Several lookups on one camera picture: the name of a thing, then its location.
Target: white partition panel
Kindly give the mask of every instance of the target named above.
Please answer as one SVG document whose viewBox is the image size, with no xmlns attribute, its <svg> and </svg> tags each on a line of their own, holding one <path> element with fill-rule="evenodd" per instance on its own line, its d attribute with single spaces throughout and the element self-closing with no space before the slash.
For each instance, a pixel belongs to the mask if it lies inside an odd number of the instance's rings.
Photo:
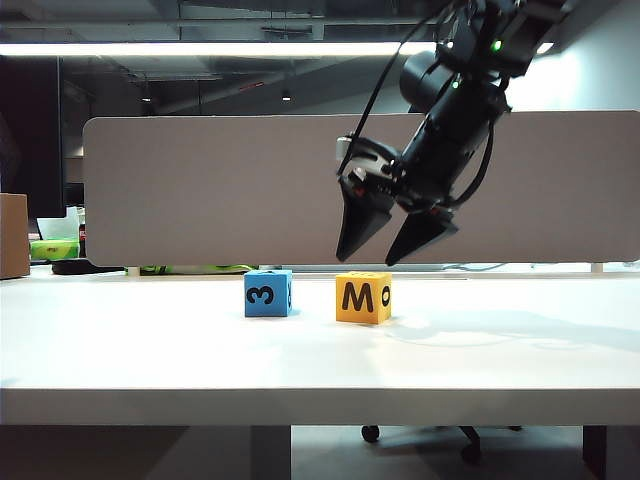
<svg viewBox="0 0 640 480">
<path fill-rule="evenodd" d="M 397 147 L 421 115 L 374 115 Z M 100 265 L 331 264 L 336 137 L 358 116 L 97 118 L 84 133 L 87 253 Z M 522 112 L 496 127 L 460 232 L 412 263 L 640 257 L 640 114 Z M 480 153 L 460 178 L 475 174 Z M 354 263 L 382 263 L 404 213 Z"/>
</svg>

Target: letter m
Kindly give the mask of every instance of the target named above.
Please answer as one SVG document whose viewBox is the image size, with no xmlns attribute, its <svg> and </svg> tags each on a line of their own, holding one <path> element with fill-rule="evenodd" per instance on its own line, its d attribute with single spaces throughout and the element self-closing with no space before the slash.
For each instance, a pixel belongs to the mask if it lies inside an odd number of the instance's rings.
<svg viewBox="0 0 640 480">
<path fill-rule="evenodd" d="M 363 283 L 362 288 L 360 289 L 360 295 L 356 294 L 356 288 L 353 286 L 353 283 L 347 282 L 347 285 L 344 287 L 344 297 L 342 297 L 342 309 L 349 309 L 349 298 L 351 298 L 353 302 L 353 306 L 356 311 L 360 311 L 362 309 L 362 304 L 364 300 L 367 300 L 367 311 L 369 313 L 373 312 L 373 297 L 371 296 L 371 285 L 368 283 Z"/>
</svg>

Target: chair wheel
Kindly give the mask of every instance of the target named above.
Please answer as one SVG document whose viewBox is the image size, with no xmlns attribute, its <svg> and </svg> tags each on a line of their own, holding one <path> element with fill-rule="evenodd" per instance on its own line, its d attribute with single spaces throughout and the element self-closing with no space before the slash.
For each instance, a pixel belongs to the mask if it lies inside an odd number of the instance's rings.
<svg viewBox="0 0 640 480">
<path fill-rule="evenodd" d="M 380 437 L 380 429 L 377 425 L 365 425 L 360 431 L 365 442 L 375 443 Z"/>
<path fill-rule="evenodd" d="M 482 459 L 482 451 L 478 445 L 467 445 L 460 451 L 460 456 L 469 465 L 478 465 Z"/>
</svg>

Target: monitor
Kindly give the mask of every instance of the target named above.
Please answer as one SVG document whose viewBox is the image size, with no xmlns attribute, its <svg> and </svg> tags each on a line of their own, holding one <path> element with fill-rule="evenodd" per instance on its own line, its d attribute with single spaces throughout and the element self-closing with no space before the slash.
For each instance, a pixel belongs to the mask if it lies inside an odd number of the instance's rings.
<svg viewBox="0 0 640 480">
<path fill-rule="evenodd" d="M 64 217 L 61 60 L 0 57 L 2 191 L 24 193 L 30 218 Z"/>
</svg>

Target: green object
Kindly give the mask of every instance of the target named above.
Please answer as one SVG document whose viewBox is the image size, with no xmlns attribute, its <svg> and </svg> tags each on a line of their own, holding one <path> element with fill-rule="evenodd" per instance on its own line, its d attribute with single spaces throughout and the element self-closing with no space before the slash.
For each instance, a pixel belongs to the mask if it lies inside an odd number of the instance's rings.
<svg viewBox="0 0 640 480">
<path fill-rule="evenodd" d="M 31 242 L 32 260 L 62 260 L 78 258 L 80 242 L 77 240 L 35 240 Z"/>
</svg>

